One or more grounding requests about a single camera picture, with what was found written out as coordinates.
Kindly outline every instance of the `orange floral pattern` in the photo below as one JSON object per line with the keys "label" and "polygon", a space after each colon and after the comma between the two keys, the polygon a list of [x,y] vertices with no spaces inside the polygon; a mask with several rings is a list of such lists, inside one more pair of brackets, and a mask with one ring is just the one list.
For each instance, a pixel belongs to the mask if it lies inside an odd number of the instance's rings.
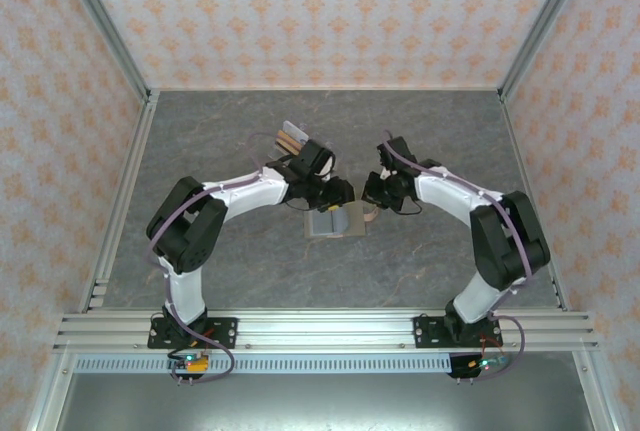
{"label": "orange floral pattern", "polygon": [[25,429],[46,350],[89,277],[139,104],[80,0],[1,1],[0,427]]}
{"label": "orange floral pattern", "polygon": [[150,86],[198,89],[495,88],[544,2],[104,1]]}
{"label": "orange floral pattern", "polygon": [[639,22],[640,0],[569,0],[509,101],[570,302],[608,338],[628,429],[640,420]]}

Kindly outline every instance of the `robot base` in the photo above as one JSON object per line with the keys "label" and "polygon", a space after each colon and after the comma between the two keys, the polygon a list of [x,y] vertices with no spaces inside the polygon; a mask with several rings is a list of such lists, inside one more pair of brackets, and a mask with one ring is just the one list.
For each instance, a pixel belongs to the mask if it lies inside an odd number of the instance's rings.
{"label": "robot base", "polygon": [[[207,347],[207,343],[198,341],[195,345],[191,344],[196,338],[188,334],[182,329],[175,319],[163,307],[163,316],[155,317],[151,320],[151,330],[149,331],[149,340],[147,347],[149,349],[203,349]],[[196,319],[189,325],[191,329],[199,334],[216,341],[228,349],[234,349],[238,334],[237,318],[216,318],[207,316],[205,311],[201,317]]]}
{"label": "robot base", "polygon": [[[416,348],[481,348],[480,336],[493,338],[502,345],[502,333],[497,321],[482,319],[472,325],[466,325],[461,338],[455,340],[447,327],[445,316],[427,316],[421,314],[413,318],[413,337]],[[485,342],[486,348],[495,344]]]}

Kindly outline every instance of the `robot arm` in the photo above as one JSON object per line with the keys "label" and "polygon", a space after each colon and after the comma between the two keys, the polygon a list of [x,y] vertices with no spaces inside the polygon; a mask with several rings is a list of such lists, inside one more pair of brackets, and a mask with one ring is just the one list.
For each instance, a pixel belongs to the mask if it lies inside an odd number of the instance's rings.
{"label": "robot arm", "polygon": [[[187,212],[177,217],[160,237],[154,252],[169,273],[171,297],[180,319],[197,332],[206,319],[202,298],[202,266],[211,256],[222,225],[253,209],[305,199],[310,208],[325,211],[354,200],[352,186],[331,177],[335,156],[309,140],[296,156],[267,163],[259,177],[247,175],[218,183],[200,183],[192,177],[178,181],[147,227],[154,237],[169,217],[192,196],[211,189]],[[169,303],[163,312],[171,316]]]}
{"label": "robot arm", "polygon": [[[418,163],[402,137],[390,140],[388,145],[406,160]],[[383,172],[370,173],[363,200],[396,212],[402,209],[405,198],[419,200],[441,208],[471,229],[478,271],[445,308],[445,325],[454,342],[468,342],[476,337],[481,322],[502,296],[526,277],[515,242],[487,196],[507,211],[534,273],[549,262],[550,253],[531,202],[518,191],[504,195],[473,185],[471,190],[435,161],[419,163],[433,171],[427,174],[398,160],[384,145],[378,146],[378,151]]]}

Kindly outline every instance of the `bracket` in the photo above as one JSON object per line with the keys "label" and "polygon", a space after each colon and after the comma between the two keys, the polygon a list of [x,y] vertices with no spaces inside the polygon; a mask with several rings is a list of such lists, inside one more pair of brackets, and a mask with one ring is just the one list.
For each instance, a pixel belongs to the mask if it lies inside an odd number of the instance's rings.
{"label": "bracket", "polygon": [[[205,330],[203,333],[213,329],[213,332],[208,337],[228,349],[236,347],[238,318],[207,317],[202,329]],[[185,338],[184,331],[176,330],[172,321],[169,321],[164,316],[158,316],[151,320],[147,347],[149,349],[180,349],[183,347],[203,349],[207,346],[202,341],[198,341],[194,346],[189,346],[194,340],[190,336]]]}
{"label": "bracket", "polygon": [[[500,345],[502,342],[502,330],[497,321],[482,320],[474,325],[474,333],[467,339],[454,341],[451,333],[445,325],[445,316],[427,316],[421,314],[413,318],[413,337],[416,348],[481,348],[480,335],[493,338]],[[486,348],[495,348],[495,344],[487,341]]]}

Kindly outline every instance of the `gray marble floor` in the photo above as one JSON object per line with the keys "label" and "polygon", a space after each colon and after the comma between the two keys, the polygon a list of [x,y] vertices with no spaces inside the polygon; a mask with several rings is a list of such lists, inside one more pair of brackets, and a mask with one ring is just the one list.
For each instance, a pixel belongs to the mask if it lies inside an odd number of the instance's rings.
{"label": "gray marble floor", "polygon": [[[383,129],[404,136],[419,159],[441,161],[490,189],[522,189],[498,99],[469,91],[163,92],[126,217],[105,306],[160,307],[162,278],[143,260],[145,227],[175,182],[252,171],[244,141],[284,120],[332,147],[336,171],[356,193],[380,165]],[[255,146],[272,153],[264,138]],[[209,307],[441,307],[474,273],[468,229],[436,208],[384,212],[366,237],[304,238],[303,215],[286,206],[234,218],[205,266]],[[554,306],[540,271],[510,306]]]}

